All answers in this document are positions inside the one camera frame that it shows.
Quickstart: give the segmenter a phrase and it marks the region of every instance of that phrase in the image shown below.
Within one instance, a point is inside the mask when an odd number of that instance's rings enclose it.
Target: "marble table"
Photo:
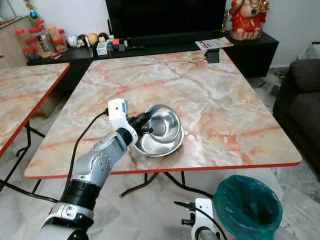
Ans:
[[[61,63],[0,69],[0,157],[69,67]]]
[[[133,147],[111,174],[295,166],[301,156],[223,50],[208,64],[204,51],[94,61],[41,146],[25,177],[63,178],[74,144],[109,100],[128,101],[129,115],[165,104],[180,117],[182,146],[165,157],[145,157]],[[79,143],[76,158],[112,130],[99,118]]]

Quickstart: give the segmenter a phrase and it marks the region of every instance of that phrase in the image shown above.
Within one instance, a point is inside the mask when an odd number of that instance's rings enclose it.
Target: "stainless steel bowl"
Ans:
[[[151,113],[146,127],[153,129],[150,133],[152,138],[163,144],[176,140],[181,124],[178,115],[171,107],[162,104],[152,105],[146,112]]]
[[[162,157],[171,154],[182,144],[185,134],[178,115],[166,105],[153,105],[146,112],[151,113],[146,127],[152,133],[144,134],[135,144],[135,148],[143,155]]]

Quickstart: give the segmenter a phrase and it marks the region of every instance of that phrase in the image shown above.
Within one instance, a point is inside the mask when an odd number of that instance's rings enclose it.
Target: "television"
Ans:
[[[106,0],[115,38],[145,44],[213,38],[224,21],[226,0]]]

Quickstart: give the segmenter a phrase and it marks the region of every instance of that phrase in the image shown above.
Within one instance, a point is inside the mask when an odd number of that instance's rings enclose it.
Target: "sofa cushion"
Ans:
[[[302,91],[320,91],[320,59],[295,61],[290,65],[290,71]]]
[[[293,100],[289,113],[320,150],[320,92],[299,94]]]

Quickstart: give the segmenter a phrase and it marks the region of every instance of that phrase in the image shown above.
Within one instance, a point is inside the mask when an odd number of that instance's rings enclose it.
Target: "paper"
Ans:
[[[201,50],[220,49],[220,48],[231,47],[234,45],[228,39],[226,39],[226,37],[204,40],[204,41],[196,41],[195,44]]]

